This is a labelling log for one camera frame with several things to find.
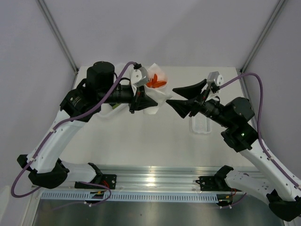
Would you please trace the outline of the aluminium mounting rail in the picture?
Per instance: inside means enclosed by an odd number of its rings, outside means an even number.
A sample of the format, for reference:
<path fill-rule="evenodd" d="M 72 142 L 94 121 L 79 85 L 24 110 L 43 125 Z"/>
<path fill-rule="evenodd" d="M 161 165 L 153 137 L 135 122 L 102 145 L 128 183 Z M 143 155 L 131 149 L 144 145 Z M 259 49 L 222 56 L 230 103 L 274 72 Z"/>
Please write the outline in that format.
<path fill-rule="evenodd" d="M 76 189 L 75 183 L 80 182 L 86 185 L 96 176 L 103 174 L 116 174 L 116 192 L 147 192 L 147 193 L 189 193 L 200 191 L 200 186 L 195 182 L 200 176 L 213 176 L 220 167 L 157 167 L 157 166 L 106 166 L 83 164 L 84 170 L 75 171 L 70 166 L 68 177 L 71 181 L 65 181 L 55 189 Z"/>

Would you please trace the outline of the orange plastic knife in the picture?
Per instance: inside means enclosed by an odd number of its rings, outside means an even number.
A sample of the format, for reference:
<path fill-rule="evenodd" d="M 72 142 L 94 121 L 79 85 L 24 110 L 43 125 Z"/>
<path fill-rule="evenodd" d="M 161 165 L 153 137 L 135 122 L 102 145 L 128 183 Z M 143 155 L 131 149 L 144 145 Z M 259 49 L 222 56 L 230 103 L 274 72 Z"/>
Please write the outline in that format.
<path fill-rule="evenodd" d="M 155 73 L 155 74 L 154 74 L 154 77 L 153 77 L 153 80 L 152 80 L 152 83 L 155 84 L 155 83 L 157 83 L 157 81 L 158 81 L 158 76 L 157 76 L 157 74 Z"/>

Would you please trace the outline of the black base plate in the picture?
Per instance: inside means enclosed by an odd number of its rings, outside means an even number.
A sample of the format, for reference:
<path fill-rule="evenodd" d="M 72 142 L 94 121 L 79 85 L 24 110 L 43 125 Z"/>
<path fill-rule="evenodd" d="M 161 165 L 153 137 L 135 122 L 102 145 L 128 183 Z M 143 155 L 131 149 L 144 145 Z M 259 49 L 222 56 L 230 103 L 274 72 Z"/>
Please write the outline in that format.
<path fill-rule="evenodd" d="M 90 183 L 105 186 L 111 190 L 116 188 L 117 183 L 117 175 L 116 174 L 103 174 L 102 177 L 96 176 Z M 98 186 L 94 185 L 86 185 L 80 182 L 76 182 L 76 189 L 101 189 Z"/>
<path fill-rule="evenodd" d="M 234 191 L 234 188 L 231 188 L 226 184 L 225 178 L 220 178 L 217 176 L 200 176 L 195 182 L 200 186 L 201 191 Z"/>

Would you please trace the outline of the white paper napkin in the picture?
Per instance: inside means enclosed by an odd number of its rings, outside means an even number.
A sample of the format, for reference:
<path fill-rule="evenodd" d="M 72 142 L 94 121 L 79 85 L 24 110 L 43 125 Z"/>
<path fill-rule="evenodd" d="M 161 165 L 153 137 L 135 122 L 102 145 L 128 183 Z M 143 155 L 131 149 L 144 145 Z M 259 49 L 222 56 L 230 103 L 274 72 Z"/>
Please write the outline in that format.
<path fill-rule="evenodd" d="M 158 106 L 146 108 L 143 110 L 143 113 L 154 115 L 158 112 L 159 108 L 166 102 L 166 100 L 172 97 L 172 95 L 170 94 L 170 89 L 168 87 L 168 76 L 157 64 L 152 64 L 147 71 L 149 75 L 149 82 L 153 80 L 155 73 L 158 76 L 158 81 L 167 82 L 165 86 L 156 89 L 148 88 L 144 85 L 146 95 L 155 100 L 158 103 Z"/>

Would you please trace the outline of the left aluminium frame post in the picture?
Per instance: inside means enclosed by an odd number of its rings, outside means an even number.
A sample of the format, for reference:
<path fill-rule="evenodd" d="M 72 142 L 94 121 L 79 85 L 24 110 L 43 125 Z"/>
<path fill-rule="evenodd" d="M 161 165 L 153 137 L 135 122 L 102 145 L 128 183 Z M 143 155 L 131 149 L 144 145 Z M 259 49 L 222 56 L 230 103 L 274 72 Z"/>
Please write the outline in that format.
<path fill-rule="evenodd" d="M 52 15 L 52 13 L 50 12 L 47 3 L 45 0 L 36 0 L 35 1 L 42 13 L 42 15 L 44 16 L 44 19 L 46 20 L 54 38 L 56 39 L 64 57 L 66 58 L 69 66 L 71 67 L 71 69 L 73 70 L 73 72 L 75 74 L 77 74 L 77 72 L 79 71 L 76 62 L 67 46 L 67 43 L 65 42 L 65 39 L 63 37 L 63 35 L 60 32 L 60 29 Z"/>

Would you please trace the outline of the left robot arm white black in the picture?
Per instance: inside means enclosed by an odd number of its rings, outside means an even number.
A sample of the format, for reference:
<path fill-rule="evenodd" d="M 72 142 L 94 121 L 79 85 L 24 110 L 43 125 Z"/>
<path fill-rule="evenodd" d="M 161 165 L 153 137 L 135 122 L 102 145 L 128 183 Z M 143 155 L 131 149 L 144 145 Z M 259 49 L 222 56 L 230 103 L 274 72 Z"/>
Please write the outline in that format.
<path fill-rule="evenodd" d="M 86 77 L 61 102 L 53 127 L 36 150 L 17 158 L 22 169 L 29 171 L 32 184 L 53 189 L 75 182 L 76 188 L 98 188 L 104 176 L 95 164 L 73 164 L 59 157 L 73 136 L 100 112 L 102 104 L 127 104 L 131 113 L 157 106 L 146 94 L 148 80 L 147 70 L 136 62 L 127 63 L 120 74 L 105 61 L 89 67 Z"/>

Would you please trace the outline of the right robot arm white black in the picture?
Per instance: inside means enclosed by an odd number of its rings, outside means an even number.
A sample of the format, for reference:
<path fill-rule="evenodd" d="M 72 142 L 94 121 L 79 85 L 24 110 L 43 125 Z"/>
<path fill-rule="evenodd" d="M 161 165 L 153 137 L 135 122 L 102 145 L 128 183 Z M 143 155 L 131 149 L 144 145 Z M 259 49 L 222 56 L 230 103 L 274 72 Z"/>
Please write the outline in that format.
<path fill-rule="evenodd" d="M 250 101 L 237 97 L 222 105 L 214 97 L 223 85 L 203 80 L 195 85 L 174 88 L 173 92 L 183 100 L 167 100 L 182 117 L 200 113 L 225 128 L 221 133 L 224 142 L 235 152 L 248 159 L 269 181 L 257 181 L 223 166 L 215 174 L 215 186 L 220 190 L 236 188 L 261 200 L 283 221 L 290 222 L 301 215 L 301 180 L 297 178 L 272 153 L 264 143 L 259 129 L 249 121 L 254 117 Z"/>

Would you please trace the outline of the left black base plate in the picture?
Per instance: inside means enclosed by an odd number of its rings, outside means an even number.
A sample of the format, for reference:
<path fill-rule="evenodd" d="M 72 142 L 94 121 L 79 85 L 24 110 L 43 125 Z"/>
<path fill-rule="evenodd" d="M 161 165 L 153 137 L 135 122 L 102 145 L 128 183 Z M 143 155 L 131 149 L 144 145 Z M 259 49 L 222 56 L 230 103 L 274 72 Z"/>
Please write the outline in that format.
<path fill-rule="evenodd" d="M 96 176 L 90 183 L 105 186 L 111 190 L 116 188 L 117 183 L 117 175 L 116 174 L 103 174 L 102 177 Z M 94 185 L 86 185 L 80 182 L 76 182 L 76 189 L 101 189 L 98 186 Z"/>

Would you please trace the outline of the right aluminium frame post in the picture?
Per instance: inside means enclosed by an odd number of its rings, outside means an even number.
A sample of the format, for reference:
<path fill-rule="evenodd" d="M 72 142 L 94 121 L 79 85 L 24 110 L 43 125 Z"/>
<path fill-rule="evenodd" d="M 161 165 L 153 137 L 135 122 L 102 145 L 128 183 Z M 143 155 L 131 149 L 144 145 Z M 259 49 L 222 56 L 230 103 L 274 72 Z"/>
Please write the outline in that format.
<path fill-rule="evenodd" d="M 240 73 L 245 73 L 251 63 L 254 61 L 256 55 L 260 51 L 262 45 L 264 44 L 265 40 L 267 39 L 269 33 L 272 31 L 274 25 L 276 24 L 277 20 L 279 19 L 280 15 L 284 11 L 287 3 L 289 0 L 278 0 L 275 7 L 273 8 L 271 14 L 268 17 L 267 22 L 264 24 L 260 34 L 258 35 L 255 43 L 253 44 L 250 52 L 248 53 L 245 61 L 243 62 L 242 66 L 239 68 Z"/>

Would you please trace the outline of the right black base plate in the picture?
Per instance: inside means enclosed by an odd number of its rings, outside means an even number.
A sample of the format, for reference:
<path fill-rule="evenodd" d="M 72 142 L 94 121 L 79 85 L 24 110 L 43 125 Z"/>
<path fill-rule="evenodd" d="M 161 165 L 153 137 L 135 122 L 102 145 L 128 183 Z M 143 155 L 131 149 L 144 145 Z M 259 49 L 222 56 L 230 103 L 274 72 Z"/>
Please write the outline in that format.
<path fill-rule="evenodd" d="M 200 186 L 201 191 L 234 191 L 234 188 L 231 188 L 226 184 L 225 178 L 220 178 L 217 176 L 200 176 L 195 182 Z"/>

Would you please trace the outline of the large white plastic basket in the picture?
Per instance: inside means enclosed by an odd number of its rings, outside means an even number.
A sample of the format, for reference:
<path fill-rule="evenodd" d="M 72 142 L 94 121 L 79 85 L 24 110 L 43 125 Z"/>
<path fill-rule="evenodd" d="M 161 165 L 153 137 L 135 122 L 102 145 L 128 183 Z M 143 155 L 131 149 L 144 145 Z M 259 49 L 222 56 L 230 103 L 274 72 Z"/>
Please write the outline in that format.
<path fill-rule="evenodd" d="M 128 108 L 128 104 L 120 104 L 116 109 L 112 109 L 111 104 L 102 104 L 101 110 L 96 115 L 101 119 L 112 119 L 117 116 L 121 111 Z"/>

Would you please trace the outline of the aluminium frame post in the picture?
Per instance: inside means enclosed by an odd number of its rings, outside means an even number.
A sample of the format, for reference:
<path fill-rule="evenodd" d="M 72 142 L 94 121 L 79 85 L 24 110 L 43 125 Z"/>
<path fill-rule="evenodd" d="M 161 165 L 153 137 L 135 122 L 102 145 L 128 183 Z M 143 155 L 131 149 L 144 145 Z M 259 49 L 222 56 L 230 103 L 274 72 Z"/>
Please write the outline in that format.
<path fill-rule="evenodd" d="M 267 39 L 269 33 L 272 31 L 274 25 L 276 24 L 277 20 L 279 19 L 280 15 L 284 11 L 287 3 L 289 0 L 278 0 L 275 7 L 273 8 L 271 14 L 268 17 L 267 22 L 264 24 L 260 34 L 258 35 L 255 43 L 253 44 L 250 52 L 248 53 L 245 61 L 243 62 L 242 66 L 239 68 L 240 73 L 245 73 L 251 63 L 254 61 L 256 55 L 260 51 L 262 45 L 264 44 L 265 40 Z"/>
<path fill-rule="evenodd" d="M 77 74 L 77 72 L 79 71 L 76 62 L 67 46 L 67 43 L 65 42 L 65 39 L 63 37 L 63 35 L 60 32 L 60 29 L 52 15 L 52 13 L 50 12 L 47 3 L 45 0 L 36 0 L 35 1 L 42 13 L 42 15 L 44 16 L 44 19 L 46 20 L 54 38 L 56 39 L 64 57 L 66 58 L 69 66 L 71 67 L 71 69 L 73 70 L 73 72 L 75 74 Z"/>

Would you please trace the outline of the orange plastic spoon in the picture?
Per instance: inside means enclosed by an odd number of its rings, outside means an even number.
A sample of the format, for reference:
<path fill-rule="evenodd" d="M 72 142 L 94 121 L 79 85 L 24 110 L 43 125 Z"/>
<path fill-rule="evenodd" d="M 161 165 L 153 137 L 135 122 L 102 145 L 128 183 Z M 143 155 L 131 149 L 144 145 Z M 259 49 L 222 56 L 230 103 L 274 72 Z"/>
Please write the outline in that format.
<path fill-rule="evenodd" d="M 153 89 L 156 89 L 156 88 L 160 88 L 160 87 L 163 87 L 167 84 L 166 81 L 150 81 L 146 84 L 146 86 L 148 88 L 153 88 Z"/>

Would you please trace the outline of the small white utensil tray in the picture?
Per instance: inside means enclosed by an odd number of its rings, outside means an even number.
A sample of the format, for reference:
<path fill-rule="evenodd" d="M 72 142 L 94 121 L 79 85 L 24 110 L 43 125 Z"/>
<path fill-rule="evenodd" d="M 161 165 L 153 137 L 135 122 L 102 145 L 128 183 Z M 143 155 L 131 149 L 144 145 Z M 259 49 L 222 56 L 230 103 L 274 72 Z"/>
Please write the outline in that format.
<path fill-rule="evenodd" d="M 209 118 L 202 114 L 197 114 L 191 118 L 191 130 L 196 134 L 209 134 L 211 133 L 211 121 Z"/>

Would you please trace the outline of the right side aluminium rail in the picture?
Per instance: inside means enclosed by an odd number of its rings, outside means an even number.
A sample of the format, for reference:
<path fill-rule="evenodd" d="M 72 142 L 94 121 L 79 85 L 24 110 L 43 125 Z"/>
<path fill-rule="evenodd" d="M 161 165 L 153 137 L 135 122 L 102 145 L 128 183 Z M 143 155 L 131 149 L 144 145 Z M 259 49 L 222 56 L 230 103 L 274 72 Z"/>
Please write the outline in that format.
<path fill-rule="evenodd" d="M 246 76 L 254 76 L 259 84 L 259 91 L 260 91 L 260 98 L 259 98 L 259 107 L 258 112 L 256 113 L 251 100 L 249 98 L 249 95 L 247 93 L 247 88 L 245 85 L 245 77 Z M 255 141 L 255 144 L 252 145 L 254 147 L 254 150 L 252 149 L 251 152 L 253 154 L 258 154 L 258 160 L 255 160 L 255 166 L 263 173 L 270 173 L 273 170 L 274 165 L 274 159 L 273 154 L 270 153 L 268 148 L 266 147 L 262 136 L 261 136 L 261 112 L 262 112 L 262 104 L 263 104 L 263 85 L 260 77 L 255 73 L 243 73 L 237 76 L 237 79 L 240 80 L 241 87 L 243 90 L 243 93 L 245 97 L 248 100 L 248 103 L 251 105 L 250 110 L 253 113 L 253 116 L 249 119 L 253 125 L 253 128 L 256 129 L 257 133 L 257 140 Z"/>

